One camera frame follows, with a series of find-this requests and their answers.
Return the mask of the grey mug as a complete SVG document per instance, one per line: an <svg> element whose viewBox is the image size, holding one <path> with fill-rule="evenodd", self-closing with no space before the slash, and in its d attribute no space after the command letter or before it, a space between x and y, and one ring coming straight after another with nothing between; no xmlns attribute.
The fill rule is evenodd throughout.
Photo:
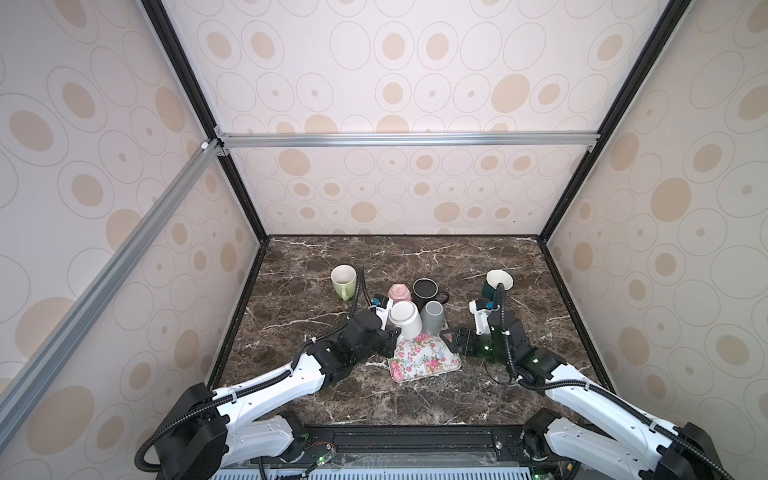
<svg viewBox="0 0 768 480"><path fill-rule="evenodd" d="M431 300L421 310L423 331L430 336L438 336L445 325L445 310L442 303Z"/></svg>

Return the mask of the white mug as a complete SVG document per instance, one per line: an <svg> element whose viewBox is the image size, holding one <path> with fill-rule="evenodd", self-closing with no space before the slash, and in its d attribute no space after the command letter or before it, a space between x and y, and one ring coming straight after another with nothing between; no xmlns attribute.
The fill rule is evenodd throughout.
<svg viewBox="0 0 768 480"><path fill-rule="evenodd" d="M417 306L411 301L395 303L389 312L389 322L401 329L403 340L413 340L422 333L423 325Z"/></svg>

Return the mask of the pink mug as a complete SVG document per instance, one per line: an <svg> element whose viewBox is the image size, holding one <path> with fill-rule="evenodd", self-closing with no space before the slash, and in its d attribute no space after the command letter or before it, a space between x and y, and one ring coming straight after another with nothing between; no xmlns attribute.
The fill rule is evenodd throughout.
<svg viewBox="0 0 768 480"><path fill-rule="evenodd" d="M403 301L410 302L412 300L412 295L409 287L406 284L402 284L402 283L393 284L389 288L387 296L394 303L399 303Z"/></svg>

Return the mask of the light green mug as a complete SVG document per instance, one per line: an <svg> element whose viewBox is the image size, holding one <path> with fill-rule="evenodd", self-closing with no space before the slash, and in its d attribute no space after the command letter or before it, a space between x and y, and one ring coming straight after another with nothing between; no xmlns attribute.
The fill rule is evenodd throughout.
<svg viewBox="0 0 768 480"><path fill-rule="evenodd" d="M357 271L351 265L338 265L331 272L331 281L337 296L342 301L349 301L355 294Z"/></svg>

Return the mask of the dark green mug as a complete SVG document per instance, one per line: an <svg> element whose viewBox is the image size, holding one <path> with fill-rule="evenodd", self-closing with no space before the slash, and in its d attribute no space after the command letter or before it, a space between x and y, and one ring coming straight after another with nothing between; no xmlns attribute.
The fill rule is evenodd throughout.
<svg viewBox="0 0 768 480"><path fill-rule="evenodd" d="M511 274L505 270L494 269L485 274L481 295L488 301L493 301L498 286L501 285L504 291L509 291L514 285L514 279Z"/></svg>

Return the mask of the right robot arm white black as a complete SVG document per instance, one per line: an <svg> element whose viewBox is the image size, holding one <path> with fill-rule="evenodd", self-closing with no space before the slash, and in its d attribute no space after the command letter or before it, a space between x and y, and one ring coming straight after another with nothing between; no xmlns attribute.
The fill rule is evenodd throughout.
<svg viewBox="0 0 768 480"><path fill-rule="evenodd" d="M530 344L522 321L496 308L486 329L444 330L449 350L501 363L512 381L590 422L579 426L542 408L523 425L519 443L532 461L574 460L613 479L727 479L707 432L679 427L632 405L583 375L562 356Z"/></svg>

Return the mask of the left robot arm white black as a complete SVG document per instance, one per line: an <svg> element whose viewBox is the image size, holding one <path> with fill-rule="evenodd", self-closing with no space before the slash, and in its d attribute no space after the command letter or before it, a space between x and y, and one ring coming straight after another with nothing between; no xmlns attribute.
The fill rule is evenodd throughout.
<svg viewBox="0 0 768 480"><path fill-rule="evenodd" d="M337 383L373 355L391 358L400 328L365 310L306 341L293 360L234 387L189 387L138 447L135 467L165 479L210 479L223 466L258 457L299 457L305 439L289 415L265 414Z"/></svg>

